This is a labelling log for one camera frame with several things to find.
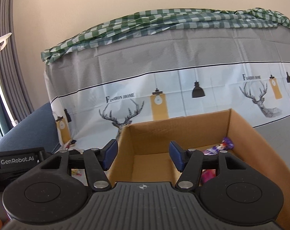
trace black strip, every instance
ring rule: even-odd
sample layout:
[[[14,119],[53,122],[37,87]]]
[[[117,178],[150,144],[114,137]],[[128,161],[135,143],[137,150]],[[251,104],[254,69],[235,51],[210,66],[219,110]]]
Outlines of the black strip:
[[[283,118],[276,119],[276,120],[271,121],[271,122],[268,122],[268,123],[264,123],[264,124],[261,124],[261,125],[255,126],[254,128],[257,128],[257,127],[260,127],[260,126],[263,126],[263,125],[267,125],[267,124],[269,124],[269,123],[273,123],[273,122],[279,121],[279,120],[284,119],[284,118],[287,118],[287,117],[290,117],[290,115],[285,116],[285,117],[283,117]]]
[[[106,83],[102,83],[102,84],[98,84],[98,85],[93,85],[93,86],[89,86],[89,87],[86,87],[86,88],[82,88],[82,89],[79,89],[79,90],[77,90],[75,92],[72,92],[72,93],[69,93],[69,94],[57,96],[53,100],[51,100],[50,103],[54,102],[55,99],[57,99],[57,98],[63,98],[63,97],[66,97],[66,96],[69,96],[69,95],[72,95],[72,94],[76,94],[77,92],[84,91],[86,89],[99,87],[99,86],[102,86],[102,85],[107,85],[107,84],[111,84],[111,83],[118,82],[118,81],[123,81],[123,80],[132,79],[132,78],[137,78],[137,77],[141,77],[143,75],[147,75],[147,74],[151,74],[151,73],[164,73],[164,72],[179,71],[179,70],[186,70],[186,69],[192,69],[192,68],[216,67],[216,66],[227,66],[227,65],[248,64],[248,63],[290,63],[290,62],[289,61],[247,61],[247,62],[236,62],[236,63],[212,64],[212,65],[197,66],[197,67],[182,67],[182,68],[176,68],[176,69],[148,72],[148,73],[143,73],[143,74],[139,74],[139,75],[128,77],[128,78],[124,78],[124,79],[118,79],[118,80],[114,80],[114,81],[110,81],[110,82],[106,82]]]

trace crosshair symbol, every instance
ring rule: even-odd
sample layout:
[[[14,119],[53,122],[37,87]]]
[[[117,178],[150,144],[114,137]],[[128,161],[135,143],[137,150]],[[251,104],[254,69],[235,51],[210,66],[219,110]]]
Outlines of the crosshair symbol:
[[[147,188],[148,188],[148,186],[147,186],[147,185],[145,185],[145,184],[142,184],[142,185],[138,186],[138,188],[140,188],[140,189],[144,190],[144,189],[147,189]]]

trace beige wall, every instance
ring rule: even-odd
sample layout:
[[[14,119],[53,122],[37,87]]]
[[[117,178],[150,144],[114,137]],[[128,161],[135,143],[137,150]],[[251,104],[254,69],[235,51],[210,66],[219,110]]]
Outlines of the beige wall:
[[[96,24],[158,8],[240,10],[263,7],[290,18],[290,0],[14,0],[19,62],[35,109],[48,101],[40,52]]]

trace blue gripper pad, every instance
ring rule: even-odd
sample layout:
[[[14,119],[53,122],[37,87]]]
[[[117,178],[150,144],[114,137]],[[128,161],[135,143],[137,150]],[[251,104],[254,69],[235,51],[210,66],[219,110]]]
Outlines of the blue gripper pad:
[[[189,160],[186,151],[183,150],[175,141],[171,141],[169,153],[175,167],[182,173]]]
[[[107,143],[105,147],[101,149],[101,152],[104,153],[103,161],[101,162],[102,168],[104,171],[107,171],[114,159],[116,158],[118,152],[118,143],[115,139],[112,139],[110,142]]]

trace open cardboard box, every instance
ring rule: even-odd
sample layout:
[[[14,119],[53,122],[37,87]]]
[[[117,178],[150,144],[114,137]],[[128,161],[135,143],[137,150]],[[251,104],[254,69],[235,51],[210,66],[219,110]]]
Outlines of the open cardboard box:
[[[282,189],[284,204],[277,222],[290,230],[290,170],[263,137],[232,109],[127,126],[108,178],[112,184],[170,181],[174,185],[180,173],[168,153],[170,141],[184,149],[203,150],[221,143],[225,136],[234,143],[233,154]]]

